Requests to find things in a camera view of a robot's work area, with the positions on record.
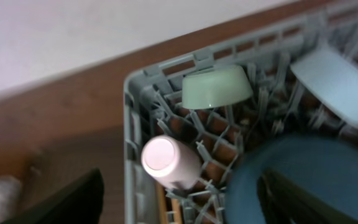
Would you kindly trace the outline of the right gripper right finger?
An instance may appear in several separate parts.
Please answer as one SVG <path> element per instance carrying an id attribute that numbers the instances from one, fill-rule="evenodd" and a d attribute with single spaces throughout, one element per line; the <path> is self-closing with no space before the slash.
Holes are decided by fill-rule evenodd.
<path id="1" fill-rule="evenodd" d="M 267 223 L 358 223 L 358 168 L 266 168 L 257 193 Z"/>

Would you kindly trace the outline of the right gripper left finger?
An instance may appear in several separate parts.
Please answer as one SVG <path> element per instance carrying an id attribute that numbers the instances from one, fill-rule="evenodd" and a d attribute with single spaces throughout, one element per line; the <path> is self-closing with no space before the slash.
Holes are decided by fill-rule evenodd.
<path id="1" fill-rule="evenodd" d="M 93 169 L 2 224 L 98 224 L 103 197 L 103 176 Z"/>

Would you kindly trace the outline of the dark blue plate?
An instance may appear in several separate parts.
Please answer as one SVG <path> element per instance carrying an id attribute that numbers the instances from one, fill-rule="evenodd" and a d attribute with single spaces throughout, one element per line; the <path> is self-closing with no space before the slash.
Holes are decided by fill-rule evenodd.
<path id="1" fill-rule="evenodd" d="M 234 171 L 226 190 L 228 223 L 265 223 L 257 181 L 267 169 L 358 221 L 358 150 L 333 139 L 285 136 L 250 152 Z"/>

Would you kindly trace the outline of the wooden chopstick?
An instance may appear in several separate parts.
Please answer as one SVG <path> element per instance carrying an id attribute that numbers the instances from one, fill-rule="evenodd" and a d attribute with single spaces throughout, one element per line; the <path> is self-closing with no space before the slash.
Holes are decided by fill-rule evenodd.
<path id="1" fill-rule="evenodd" d="M 181 205 L 179 199 L 172 198 L 173 220 L 176 224 L 183 224 Z"/>
<path id="2" fill-rule="evenodd" d="M 165 189 L 159 183 L 155 184 L 155 188 L 156 188 L 156 194 L 158 199 L 158 214 L 159 214 L 160 224 L 169 224 L 167 218 L 167 203 L 165 199 Z"/>

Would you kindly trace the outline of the pink cup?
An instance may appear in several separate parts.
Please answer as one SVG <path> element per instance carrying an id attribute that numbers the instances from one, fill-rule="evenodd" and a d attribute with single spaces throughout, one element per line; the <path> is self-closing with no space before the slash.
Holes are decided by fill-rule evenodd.
<path id="1" fill-rule="evenodd" d="M 197 153 L 167 135 L 149 140 L 142 149 L 140 161 L 146 173 L 168 189 L 188 190 L 201 175 Z"/>

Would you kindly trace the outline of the light blue bowl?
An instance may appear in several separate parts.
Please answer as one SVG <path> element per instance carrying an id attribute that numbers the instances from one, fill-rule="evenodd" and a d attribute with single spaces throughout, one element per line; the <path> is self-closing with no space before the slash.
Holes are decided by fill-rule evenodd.
<path id="1" fill-rule="evenodd" d="M 306 54 L 290 68 L 325 107 L 358 128 L 358 68 L 353 63 L 328 47 Z"/>

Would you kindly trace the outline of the light green bowl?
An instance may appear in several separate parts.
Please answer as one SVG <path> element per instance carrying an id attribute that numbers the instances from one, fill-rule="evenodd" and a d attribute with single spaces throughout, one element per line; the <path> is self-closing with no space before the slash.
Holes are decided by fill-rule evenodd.
<path id="1" fill-rule="evenodd" d="M 254 92 L 239 65 L 217 65 L 189 74 L 182 82 L 182 107 L 203 110 L 233 105 Z"/>

